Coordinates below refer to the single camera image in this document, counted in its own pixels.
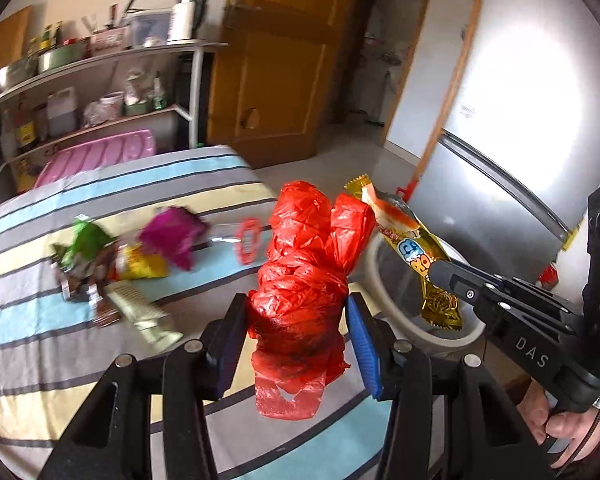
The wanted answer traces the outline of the right hand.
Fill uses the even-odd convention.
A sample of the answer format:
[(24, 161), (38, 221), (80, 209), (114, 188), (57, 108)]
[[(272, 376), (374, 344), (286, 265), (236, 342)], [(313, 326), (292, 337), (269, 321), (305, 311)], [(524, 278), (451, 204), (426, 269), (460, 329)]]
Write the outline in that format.
[(598, 414), (597, 408), (589, 408), (585, 413), (561, 412), (551, 415), (545, 390), (534, 380), (517, 405), (517, 410), (538, 444), (543, 444), (547, 436), (569, 440), (565, 451), (552, 463), (554, 469), (568, 462)]

